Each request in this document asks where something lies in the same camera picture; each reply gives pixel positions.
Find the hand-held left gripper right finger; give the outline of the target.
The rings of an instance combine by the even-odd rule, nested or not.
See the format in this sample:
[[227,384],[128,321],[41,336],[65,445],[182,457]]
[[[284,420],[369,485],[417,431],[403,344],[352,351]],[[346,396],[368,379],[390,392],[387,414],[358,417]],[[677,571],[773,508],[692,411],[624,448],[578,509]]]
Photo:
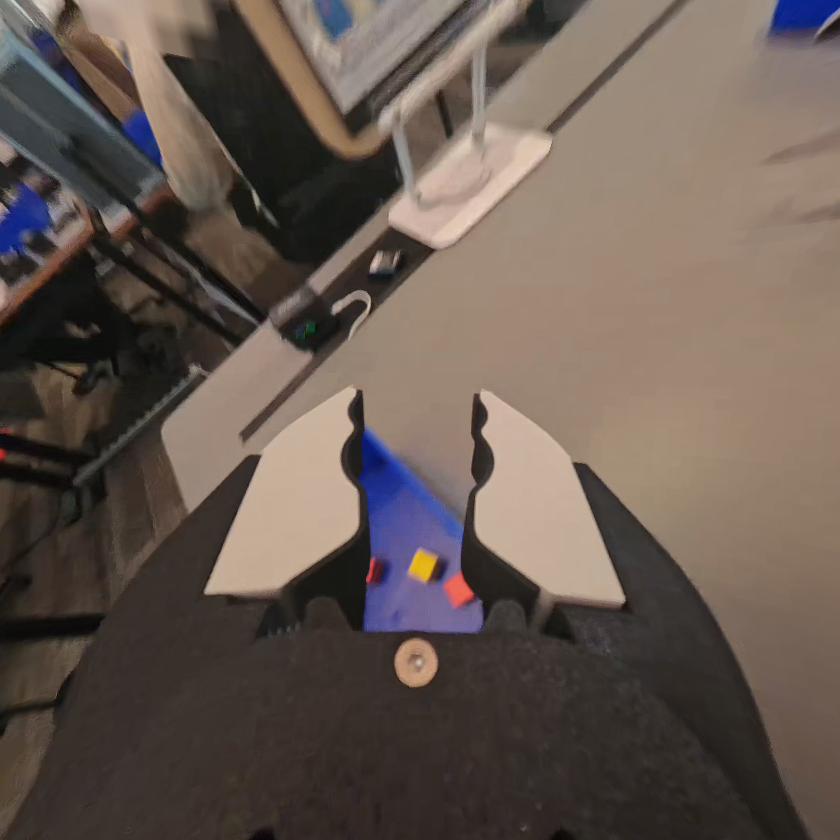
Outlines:
[[461,571],[482,607],[511,602],[527,624],[566,606],[619,612],[627,604],[572,458],[539,425],[483,389],[471,410],[473,486]]

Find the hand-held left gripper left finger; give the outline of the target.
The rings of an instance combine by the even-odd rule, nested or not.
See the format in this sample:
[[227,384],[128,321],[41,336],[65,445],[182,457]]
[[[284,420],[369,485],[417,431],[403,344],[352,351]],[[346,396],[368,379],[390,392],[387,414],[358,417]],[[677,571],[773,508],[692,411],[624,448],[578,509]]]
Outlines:
[[349,386],[263,448],[205,595],[278,595],[361,535],[363,431],[363,394]]

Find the blue plastic bin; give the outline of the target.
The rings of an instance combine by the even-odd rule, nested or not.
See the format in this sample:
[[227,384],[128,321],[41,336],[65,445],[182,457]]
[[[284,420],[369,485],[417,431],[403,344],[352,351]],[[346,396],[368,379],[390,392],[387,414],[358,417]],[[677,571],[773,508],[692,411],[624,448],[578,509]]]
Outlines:
[[[484,622],[480,601],[453,610],[443,592],[447,578],[460,571],[461,521],[369,428],[362,437],[362,459],[371,556],[386,562],[382,583],[366,588],[364,630],[477,633]],[[435,552],[444,563],[430,584],[406,577],[419,548]]]
[[770,35],[814,32],[838,8],[839,1],[778,1],[770,22]]

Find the black round device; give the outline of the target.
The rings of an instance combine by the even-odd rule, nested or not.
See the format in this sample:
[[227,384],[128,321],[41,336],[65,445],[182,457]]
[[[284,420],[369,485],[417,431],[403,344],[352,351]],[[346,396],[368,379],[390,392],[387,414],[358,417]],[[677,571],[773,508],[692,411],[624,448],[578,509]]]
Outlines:
[[301,351],[316,353],[340,332],[340,316],[310,286],[295,289],[269,312],[269,320],[283,340]]

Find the wood-framed instruction board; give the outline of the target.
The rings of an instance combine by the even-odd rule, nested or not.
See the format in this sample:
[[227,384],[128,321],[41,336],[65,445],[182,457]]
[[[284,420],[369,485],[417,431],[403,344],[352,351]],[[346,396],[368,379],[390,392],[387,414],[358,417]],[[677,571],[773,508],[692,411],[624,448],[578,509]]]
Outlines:
[[478,67],[478,144],[486,129],[489,42],[527,2],[232,2],[275,76],[318,139],[348,161],[394,143],[410,159],[406,127],[469,62]]

